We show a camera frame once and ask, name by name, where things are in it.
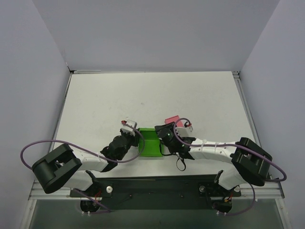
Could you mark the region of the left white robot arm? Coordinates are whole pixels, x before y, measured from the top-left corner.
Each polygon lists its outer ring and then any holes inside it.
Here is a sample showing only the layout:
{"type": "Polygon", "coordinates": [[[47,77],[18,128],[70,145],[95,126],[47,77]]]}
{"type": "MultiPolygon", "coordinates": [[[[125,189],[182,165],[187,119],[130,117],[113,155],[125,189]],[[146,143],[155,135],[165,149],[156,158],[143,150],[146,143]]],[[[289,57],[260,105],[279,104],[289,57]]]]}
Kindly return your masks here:
{"type": "Polygon", "coordinates": [[[67,143],[60,145],[31,167],[45,193],[50,194],[62,187],[76,188],[87,196],[93,196],[98,185],[90,171],[109,172],[118,164],[129,162],[123,158],[130,148],[137,147],[143,139],[139,130],[121,129],[100,153],[88,153],[83,149],[72,149],[67,143]]]}

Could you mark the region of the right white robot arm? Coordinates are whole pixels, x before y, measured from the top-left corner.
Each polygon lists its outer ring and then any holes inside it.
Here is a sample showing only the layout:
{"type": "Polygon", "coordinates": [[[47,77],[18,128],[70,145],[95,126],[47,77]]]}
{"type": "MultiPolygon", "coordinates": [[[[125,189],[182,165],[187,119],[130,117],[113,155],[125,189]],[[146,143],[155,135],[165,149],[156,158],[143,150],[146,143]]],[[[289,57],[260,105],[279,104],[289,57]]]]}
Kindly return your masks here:
{"type": "Polygon", "coordinates": [[[174,122],[154,127],[160,142],[171,154],[185,159],[206,159],[230,164],[228,170],[221,169],[216,184],[231,190],[244,183],[262,187],[267,180],[272,157],[251,139],[242,137],[237,142],[217,143],[195,137],[180,137],[174,131],[174,122]]]}

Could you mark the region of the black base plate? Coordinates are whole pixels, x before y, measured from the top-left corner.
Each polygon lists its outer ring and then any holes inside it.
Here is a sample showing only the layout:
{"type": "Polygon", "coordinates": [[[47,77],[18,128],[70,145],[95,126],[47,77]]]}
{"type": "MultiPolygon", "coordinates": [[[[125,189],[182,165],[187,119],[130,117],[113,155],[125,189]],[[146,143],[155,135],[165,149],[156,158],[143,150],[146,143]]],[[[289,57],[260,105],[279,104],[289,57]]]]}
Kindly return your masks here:
{"type": "Polygon", "coordinates": [[[240,191],[226,190],[216,183],[217,175],[184,175],[161,177],[103,177],[98,184],[84,192],[75,190],[70,197],[81,198],[83,211],[97,211],[100,206],[110,210],[198,210],[232,208],[232,198],[240,191]]]}

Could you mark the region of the pink paper box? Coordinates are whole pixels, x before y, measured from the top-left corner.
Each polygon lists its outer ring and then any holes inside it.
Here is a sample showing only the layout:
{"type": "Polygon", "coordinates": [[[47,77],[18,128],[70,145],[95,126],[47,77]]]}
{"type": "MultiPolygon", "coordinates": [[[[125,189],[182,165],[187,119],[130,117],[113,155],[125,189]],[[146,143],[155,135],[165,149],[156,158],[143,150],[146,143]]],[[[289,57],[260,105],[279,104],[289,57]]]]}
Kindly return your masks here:
{"type": "MultiPolygon", "coordinates": [[[[169,118],[166,118],[164,120],[164,123],[165,124],[169,124],[169,123],[172,123],[172,122],[176,122],[178,119],[180,119],[179,115],[175,115],[175,116],[172,116],[172,117],[169,117],[169,118]]],[[[181,121],[179,121],[177,124],[176,124],[177,127],[184,127],[183,123],[181,121]]]]}

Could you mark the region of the green paper box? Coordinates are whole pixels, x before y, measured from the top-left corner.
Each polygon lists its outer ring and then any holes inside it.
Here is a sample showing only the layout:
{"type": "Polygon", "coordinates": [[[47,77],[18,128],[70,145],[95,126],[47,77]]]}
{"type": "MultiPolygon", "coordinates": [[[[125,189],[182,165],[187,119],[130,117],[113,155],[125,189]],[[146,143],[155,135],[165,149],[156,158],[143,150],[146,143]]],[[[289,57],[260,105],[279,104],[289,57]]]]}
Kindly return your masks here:
{"type": "Polygon", "coordinates": [[[143,139],[140,137],[138,148],[141,150],[142,157],[162,157],[163,145],[157,136],[154,128],[139,128],[140,133],[144,137],[145,146],[143,147],[143,139]]]}

